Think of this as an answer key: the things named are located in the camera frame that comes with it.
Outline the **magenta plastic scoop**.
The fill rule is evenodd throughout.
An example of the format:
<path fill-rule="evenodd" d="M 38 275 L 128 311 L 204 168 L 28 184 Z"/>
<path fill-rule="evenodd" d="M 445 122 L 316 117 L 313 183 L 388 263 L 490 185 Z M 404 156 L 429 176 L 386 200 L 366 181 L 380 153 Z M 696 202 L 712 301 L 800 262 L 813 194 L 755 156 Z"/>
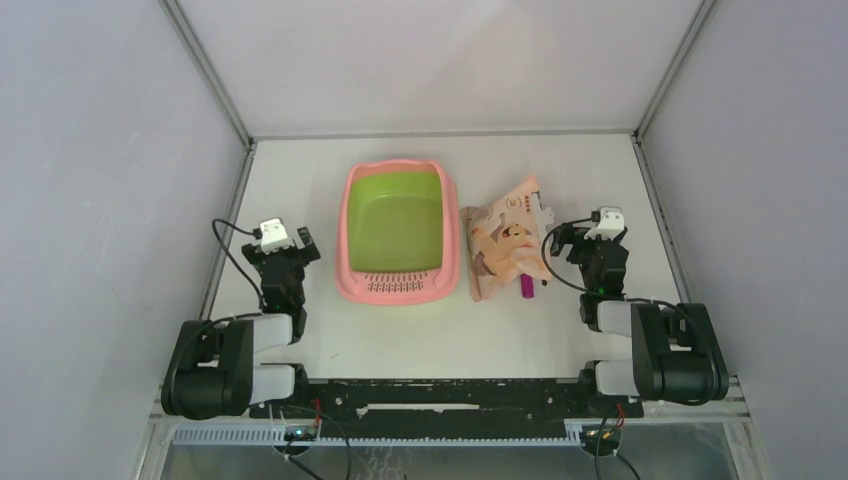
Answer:
<path fill-rule="evenodd" d="M 519 279 L 522 297 L 524 299 L 533 299 L 535 297 L 534 279 L 527 274 L 521 274 Z"/>

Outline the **cat litter bag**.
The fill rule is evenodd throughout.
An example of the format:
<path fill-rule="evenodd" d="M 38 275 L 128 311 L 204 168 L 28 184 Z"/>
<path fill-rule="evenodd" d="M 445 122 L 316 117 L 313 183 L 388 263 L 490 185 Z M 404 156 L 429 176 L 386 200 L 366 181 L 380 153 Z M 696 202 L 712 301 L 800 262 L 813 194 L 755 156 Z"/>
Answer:
<path fill-rule="evenodd" d="M 530 175 L 491 204 L 461 210 L 474 301 L 491 298 L 522 275 L 552 279 L 541 246 L 549 222 L 538 194 L 537 177 Z"/>

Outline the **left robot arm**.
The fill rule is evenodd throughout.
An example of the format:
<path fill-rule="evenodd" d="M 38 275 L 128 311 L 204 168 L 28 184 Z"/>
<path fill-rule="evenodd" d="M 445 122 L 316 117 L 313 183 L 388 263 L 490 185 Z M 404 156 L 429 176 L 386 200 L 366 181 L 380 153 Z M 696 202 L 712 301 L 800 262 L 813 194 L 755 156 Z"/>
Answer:
<path fill-rule="evenodd" d="M 274 401 L 290 417 L 311 407 L 311 388 L 299 364 L 263 363 L 259 355 L 299 342 L 305 332 L 306 267 L 321 255 L 308 228 L 292 238 L 275 222 L 242 248 L 260 276 L 259 312 L 191 320 L 179 331 L 161 389 L 164 412 L 189 420 L 240 416 Z"/>

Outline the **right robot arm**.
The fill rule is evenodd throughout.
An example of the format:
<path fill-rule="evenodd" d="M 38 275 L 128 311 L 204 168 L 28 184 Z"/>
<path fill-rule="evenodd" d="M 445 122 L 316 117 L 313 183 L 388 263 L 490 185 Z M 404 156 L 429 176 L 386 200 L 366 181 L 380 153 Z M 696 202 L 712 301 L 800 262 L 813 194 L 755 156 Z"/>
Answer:
<path fill-rule="evenodd" d="M 579 222 L 563 223 L 541 243 L 546 267 L 564 254 L 577 266 L 581 284 L 560 274 L 555 280 L 578 291 L 581 321 L 592 331 L 629 339 L 631 357 L 597 361 L 595 378 L 579 388 L 578 402 L 592 416 L 605 415 L 618 396 L 699 406 L 726 397 L 729 373 L 707 308 L 673 304 L 625 293 L 629 250 L 624 235 L 591 236 Z"/>

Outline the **pink green litter box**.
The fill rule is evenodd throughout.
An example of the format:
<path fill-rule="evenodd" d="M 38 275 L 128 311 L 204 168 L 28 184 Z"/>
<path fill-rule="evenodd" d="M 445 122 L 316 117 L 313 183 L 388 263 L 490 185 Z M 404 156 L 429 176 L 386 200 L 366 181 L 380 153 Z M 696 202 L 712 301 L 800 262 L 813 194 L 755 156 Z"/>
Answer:
<path fill-rule="evenodd" d="M 460 233 L 456 185 L 439 163 L 356 164 L 338 218 L 337 290 L 376 306 L 443 299 L 459 282 Z"/>

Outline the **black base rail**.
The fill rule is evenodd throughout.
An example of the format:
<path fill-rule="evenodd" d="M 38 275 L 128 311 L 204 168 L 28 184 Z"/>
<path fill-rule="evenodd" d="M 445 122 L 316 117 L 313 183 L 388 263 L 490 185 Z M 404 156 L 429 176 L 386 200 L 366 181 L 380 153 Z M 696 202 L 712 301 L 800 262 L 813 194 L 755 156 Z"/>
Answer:
<path fill-rule="evenodd" d="M 248 415 L 319 423 L 323 434 L 349 439 L 511 440 L 562 437 L 568 421 L 638 419 L 644 409 L 576 379 L 329 379 Z"/>

